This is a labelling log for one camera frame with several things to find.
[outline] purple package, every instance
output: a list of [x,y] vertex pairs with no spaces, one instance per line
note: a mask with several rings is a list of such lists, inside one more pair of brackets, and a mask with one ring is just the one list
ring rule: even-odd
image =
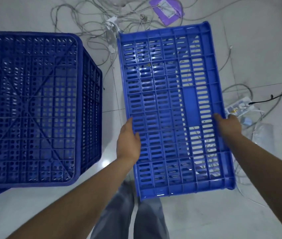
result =
[[181,5],[177,0],[150,0],[151,7],[164,25],[168,26],[184,16]]

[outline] extension socket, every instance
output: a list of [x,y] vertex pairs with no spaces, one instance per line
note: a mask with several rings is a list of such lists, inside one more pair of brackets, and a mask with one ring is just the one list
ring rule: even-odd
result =
[[228,117],[229,114],[235,115],[237,117],[240,117],[244,115],[245,113],[249,112],[250,110],[254,110],[255,106],[250,105],[251,99],[248,96],[245,96],[244,98],[236,101],[235,103],[227,106],[225,108],[226,117]]

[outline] person's left hand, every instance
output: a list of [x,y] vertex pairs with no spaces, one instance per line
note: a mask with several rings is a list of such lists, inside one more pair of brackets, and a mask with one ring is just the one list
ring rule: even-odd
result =
[[141,141],[139,133],[135,135],[132,130],[132,117],[120,130],[117,140],[117,159],[126,159],[135,164],[140,157]]

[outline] white tile floor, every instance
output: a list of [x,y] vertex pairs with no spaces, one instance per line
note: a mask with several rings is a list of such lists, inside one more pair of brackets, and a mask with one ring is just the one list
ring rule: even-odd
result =
[[[189,6],[191,0],[181,0]],[[198,0],[185,10],[185,18],[204,17],[236,0]],[[0,30],[53,32],[50,10],[62,0],[0,0]],[[87,7],[87,12],[95,12]],[[101,21],[100,15],[90,16]],[[66,10],[61,11],[60,29],[77,32]],[[231,57],[220,72],[222,88],[243,83],[252,88],[254,100],[264,100],[282,90],[282,0],[242,0],[210,17],[183,24],[209,21],[212,27],[218,66],[222,67],[233,46]],[[106,53],[88,52],[96,63],[102,63]],[[110,61],[101,66],[105,73]],[[0,239],[5,238],[41,209],[91,177],[115,159],[115,146],[120,127],[126,121],[119,59],[104,78],[103,92],[103,155],[78,182],[69,187],[17,188],[0,194]],[[242,87],[223,94],[230,104],[248,94]],[[275,102],[260,104],[268,111]],[[274,125],[276,154],[282,159],[282,100],[264,119]],[[240,185],[245,196],[263,203],[252,186]],[[237,190],[212,191],[162,198],[170,237],[174,238],[282,238],[282,225],[268,208],[242,197]]]

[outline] jeans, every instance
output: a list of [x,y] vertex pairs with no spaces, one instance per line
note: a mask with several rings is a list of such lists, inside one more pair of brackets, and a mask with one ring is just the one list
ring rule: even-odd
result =
[[[129,185],[123,183],[101,213],[91,239],[128,239],[134,208]],[[134,222],[134,239],[169,239],[160,199],[146,199],[139,204]]]

